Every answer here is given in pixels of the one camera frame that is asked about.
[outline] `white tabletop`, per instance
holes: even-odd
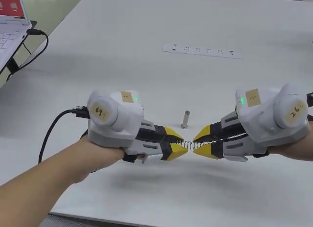
[[[56,115],[85,105],[93,89],[138,90],[145,118],[186,140],[234,110],[238,87],[291,82],[312,92],[312,14],[312,4],[284,0],[82,0],[46,52],[0,90],[0,183],[37,163]],[[243,59],[165,53],[165,43],[231,48]],[[44,158],[86,128],[63,117]],[[312,169],[280,156],[121,161],[71,186],[52,212],[162,227],[311,226]]]

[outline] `yellow fingertip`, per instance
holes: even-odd
[[[188,152],[187,148],[182,147],[181,145],[178,145],[178,144],[171,143],[171,148],[172,148],[172,153],[168,157],[167,161],[174,160]]]
[[[168,128],[168,127],[164,127],[164,129],[165,129],[165,132],[167,135],[176,136],[176,137],[180,138],[181,140],[184,140],[184,138],[181,135],[179,135],[178,133],[176,133],[173,129]]]
[[[207,136],[211,133],[211,125],[207,125],[205,126],[199,133],[198,135],[195,136],[194,141],[198,140],[199,138],[203,137],[203,136]]]
[[[200,146],[199,148],[194,150],[194,153],[197,155],[202,155],[202,156],[211,158],[211,159],[219,159],[218,157],[212,154],[211,144]]]

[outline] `tan sticker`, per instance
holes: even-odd
[[[261,99],[259,95],[259,90],[252,89],[250,91],[246,91],[246,101],[247,101],[248,107],[260,105]]]
[[[121,91],[122,101],[128,103],[134,103],[132,93],[129,91]]]
[[[91,113],[104,123],[108,120],[110,116],[110,112],[98,103],[94,103],[92,105]]]
[[[297,101],[285,115],[285,120],[288,123],[293,124],[305,111],[305,103],[303,101]]]

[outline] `power strip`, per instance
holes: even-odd
[[[205,47],[190,47],[190,46],[178,45],[178,44],[165,44],[163,47],[163,51],[193,54],[193,55],[200,55],[200,56],[242,59],[241,54],[239,52],[236,52],[230,49],[211,49],[211,48],[205,48]]]

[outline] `laptop keyboard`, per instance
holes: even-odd
[[[21,30],[0,31],[0,56],[11,46],[20,32]]]

